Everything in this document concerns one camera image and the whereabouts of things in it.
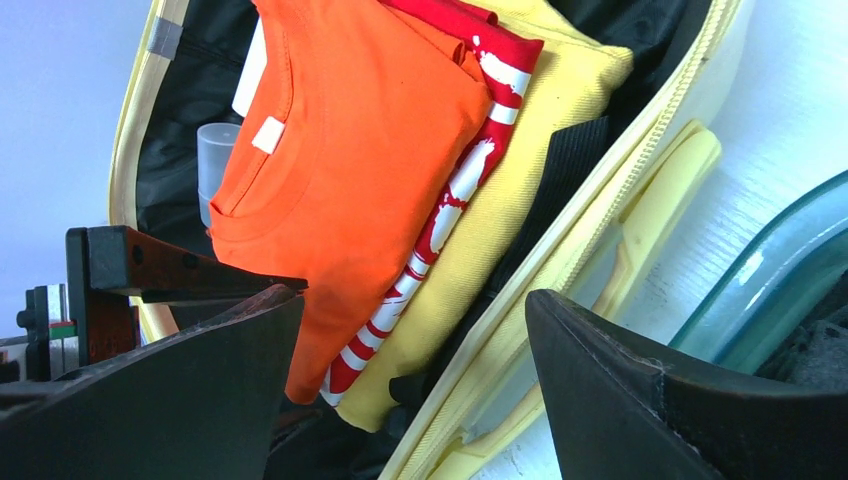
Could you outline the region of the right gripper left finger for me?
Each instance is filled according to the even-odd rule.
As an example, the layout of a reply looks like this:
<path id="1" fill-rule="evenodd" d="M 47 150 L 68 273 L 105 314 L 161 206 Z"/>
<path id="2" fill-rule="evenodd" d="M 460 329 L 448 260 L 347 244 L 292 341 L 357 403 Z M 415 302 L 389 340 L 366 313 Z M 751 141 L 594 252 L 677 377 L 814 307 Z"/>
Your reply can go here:
<path id="1" fill-rule="evenodd" d="M 5 479 L 259 479 L 302 296 L 275 285 L 50 382 L 1 388 Z"/>

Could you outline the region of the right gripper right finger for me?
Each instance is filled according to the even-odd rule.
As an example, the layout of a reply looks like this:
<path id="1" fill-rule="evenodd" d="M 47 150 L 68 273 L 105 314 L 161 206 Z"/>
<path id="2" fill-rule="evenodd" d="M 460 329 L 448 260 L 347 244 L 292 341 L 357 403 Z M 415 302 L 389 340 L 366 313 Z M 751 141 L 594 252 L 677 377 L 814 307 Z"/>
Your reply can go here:
<path id="1" fill-rule="evenodd" d="M 552 290 L 525 304 L 566 479 L 843 479 L 847 395 L 738 373 Z"/>

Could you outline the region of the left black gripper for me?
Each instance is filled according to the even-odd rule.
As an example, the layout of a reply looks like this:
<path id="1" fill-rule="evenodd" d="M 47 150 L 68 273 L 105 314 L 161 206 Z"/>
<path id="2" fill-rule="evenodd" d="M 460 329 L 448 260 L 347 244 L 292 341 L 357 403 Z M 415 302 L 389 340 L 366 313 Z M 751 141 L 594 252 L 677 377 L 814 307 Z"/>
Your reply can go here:
<path id="1" fill-rule="evenodd" d="M 67 286 L 26 291 L 16 317 L 25 334 L 1 340 L 3 383 L 56 380 L 136 348 L 131 297 L 182 307 L 241 301 L 275 285 L 308 288 L 305 279 L 248 272 L 125 225 L 72 228 L 65 246 Z"/>

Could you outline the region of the yellow hard-shell suitcase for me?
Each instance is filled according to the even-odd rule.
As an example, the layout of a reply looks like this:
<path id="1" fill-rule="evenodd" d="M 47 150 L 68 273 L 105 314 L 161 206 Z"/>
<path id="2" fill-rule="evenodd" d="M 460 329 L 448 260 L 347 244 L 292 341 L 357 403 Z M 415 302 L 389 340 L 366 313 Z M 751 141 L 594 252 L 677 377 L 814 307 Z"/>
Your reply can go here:
<path id="1" fill-rule="evenodd" d="M 473 437 L 481 417 L 518 379 L 530 357 L 524 320 L 529 292 L 575 290 L 589 271 L 602 236 L 614 227 L 625 234 L 626 262 L 612 276 L 599 306 L 605 317 L 624 309 L 663 243 L 701 186 L 711 166 L 696 159 L 694 145 L 710 138 L 709 122 L 725 102 L 739 67 L 752 13 L 750 1 L 714 1 L 697 18 L 696 37 L 660 91 L 620 135 L 563 207 L 529 256 L 471 328 L 413 419 L 381 477 L 469 479 L 507 448 L 544 413 L 539 385 L 492 431 Z M 124 99 L 113 152 L 109 217 L 159 240 L 210 255 L 198 201 L 196 149 L 191 144 L 201 109 L 221 113 L 221 96 L 235 90 L 234 47 L 202 39 L 207 20 L 226 33 L 241 18 L 254 18 L 244 1 L 155 1 Z"/>

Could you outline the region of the teal transparent plastic tray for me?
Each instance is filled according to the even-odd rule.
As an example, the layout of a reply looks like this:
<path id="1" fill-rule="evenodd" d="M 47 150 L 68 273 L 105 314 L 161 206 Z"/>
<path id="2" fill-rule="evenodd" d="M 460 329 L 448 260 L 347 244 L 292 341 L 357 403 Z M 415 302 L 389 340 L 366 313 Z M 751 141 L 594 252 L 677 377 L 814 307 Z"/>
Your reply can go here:
<path id="1" fill-rule="evenodd" d="M 706 295 L 671 348 L 755 373 L 847 271 L 847 174 L 769 222 Z"/>

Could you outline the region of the orange t-shirt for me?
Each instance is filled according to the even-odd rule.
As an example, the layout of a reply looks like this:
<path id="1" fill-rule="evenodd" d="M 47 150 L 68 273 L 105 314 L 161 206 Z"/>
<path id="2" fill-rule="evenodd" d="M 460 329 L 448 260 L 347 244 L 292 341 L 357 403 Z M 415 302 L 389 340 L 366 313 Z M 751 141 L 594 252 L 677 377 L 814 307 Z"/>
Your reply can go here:
<path id="1" fill-rule="evenodd" d="M 214 252 L 307 281 L 285 391 L 312 402 L 400 275 L 491 99 L 466 43 L 378 1 L 260 1 L 267 64 L 210 204 Z"/>

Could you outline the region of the yellow garment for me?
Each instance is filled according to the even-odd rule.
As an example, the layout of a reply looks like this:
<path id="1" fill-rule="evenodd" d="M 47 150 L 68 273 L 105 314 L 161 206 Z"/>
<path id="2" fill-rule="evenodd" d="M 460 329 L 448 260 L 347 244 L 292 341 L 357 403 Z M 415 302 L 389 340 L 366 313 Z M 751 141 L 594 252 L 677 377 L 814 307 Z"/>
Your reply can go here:
<path id="1" fill-rule="evenodd" d="M 398 323 L 334 407 L 354 427 L 379 430 L 394 406 L 390 381 L 425 366 L 480 292 L 524 222 L 551 133 L 597 118 L 630 74 L 632 52 L 583 35 L 543 1 L 463 1 L 500 25 L 541 39 L 504 156 L 468 203 Z"/>

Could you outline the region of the red white striped garment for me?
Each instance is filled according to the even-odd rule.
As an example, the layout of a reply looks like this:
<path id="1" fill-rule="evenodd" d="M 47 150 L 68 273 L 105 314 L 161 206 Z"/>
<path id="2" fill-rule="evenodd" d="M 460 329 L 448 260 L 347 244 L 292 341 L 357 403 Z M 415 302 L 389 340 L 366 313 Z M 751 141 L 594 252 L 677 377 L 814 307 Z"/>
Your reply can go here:
<path id="1" fill-rule="evenodd" d="M 331 363 L 321 395 L 333 407 L 388 338 L 468 203 L 504 156 L 544 46 L 541 39 L 522 37 L 500 25 L 496 13 L 463 1 L 392 1 L 389 5 L 460 39 L 479 63 L 492 105 L 442 188 L 402 273 Z"/>

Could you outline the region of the dark navy fabric item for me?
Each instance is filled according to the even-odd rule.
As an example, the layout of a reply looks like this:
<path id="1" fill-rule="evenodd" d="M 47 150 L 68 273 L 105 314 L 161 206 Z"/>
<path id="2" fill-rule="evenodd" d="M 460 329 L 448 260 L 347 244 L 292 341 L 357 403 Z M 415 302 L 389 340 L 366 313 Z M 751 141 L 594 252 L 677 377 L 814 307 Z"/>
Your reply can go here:
<path id="1" fill-rule="evenodd" d="M 846 274 L 759 367 L 756 375 L 816 389 L 847 389 Z"/>

